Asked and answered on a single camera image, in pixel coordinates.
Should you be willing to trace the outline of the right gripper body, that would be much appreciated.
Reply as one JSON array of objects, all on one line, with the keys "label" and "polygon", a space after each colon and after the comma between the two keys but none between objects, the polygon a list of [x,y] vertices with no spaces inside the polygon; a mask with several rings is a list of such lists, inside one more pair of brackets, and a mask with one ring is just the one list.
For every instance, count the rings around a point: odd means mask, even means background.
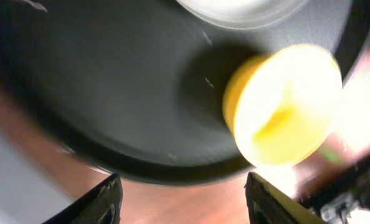
[{"label": "right gripper body", "polygon": [[300,203],[327,223],[370,223],[370,155]]}]

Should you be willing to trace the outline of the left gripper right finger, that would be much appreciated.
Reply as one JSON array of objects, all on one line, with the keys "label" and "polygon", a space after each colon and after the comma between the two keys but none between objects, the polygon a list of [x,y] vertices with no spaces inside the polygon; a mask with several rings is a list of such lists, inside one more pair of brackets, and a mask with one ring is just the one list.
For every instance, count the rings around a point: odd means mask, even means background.
[{"label": "left gripper right finger", "polygon": [[249,172],[245,197],[251,224],[325,224],[255,172]]}]

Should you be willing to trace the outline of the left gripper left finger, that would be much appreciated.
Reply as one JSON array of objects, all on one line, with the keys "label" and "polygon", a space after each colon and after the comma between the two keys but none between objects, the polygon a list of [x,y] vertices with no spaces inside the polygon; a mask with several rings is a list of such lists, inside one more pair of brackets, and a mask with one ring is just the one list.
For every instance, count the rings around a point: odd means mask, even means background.
[{"label": "left gripper left finger", "polygon": [[123,198],[118,174],[112,174],[43,224],[119,224]]}]

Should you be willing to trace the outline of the yellow bowl with food scraps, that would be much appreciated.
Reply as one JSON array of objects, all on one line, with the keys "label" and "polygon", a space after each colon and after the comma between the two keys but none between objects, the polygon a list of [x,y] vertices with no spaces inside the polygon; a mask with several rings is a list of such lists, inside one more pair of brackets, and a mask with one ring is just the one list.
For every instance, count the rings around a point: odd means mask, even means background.
[{"label": "yellow bowl with food scraps", "polygon": [[342,88],[339,65],[329,51],[292,45],[248,58],[225,88],[222,114],[253,166],[293,166],[329,135]]}]

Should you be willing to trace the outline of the grey round plate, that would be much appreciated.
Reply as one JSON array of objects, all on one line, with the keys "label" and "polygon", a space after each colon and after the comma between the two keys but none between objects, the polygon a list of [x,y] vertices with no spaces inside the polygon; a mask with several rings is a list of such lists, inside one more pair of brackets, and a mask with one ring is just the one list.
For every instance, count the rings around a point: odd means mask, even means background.
[{"label": "grey round plate", "polygon": [[251,30],[280,22],[309,0],[177,0],[196,17],[218,27]]}]

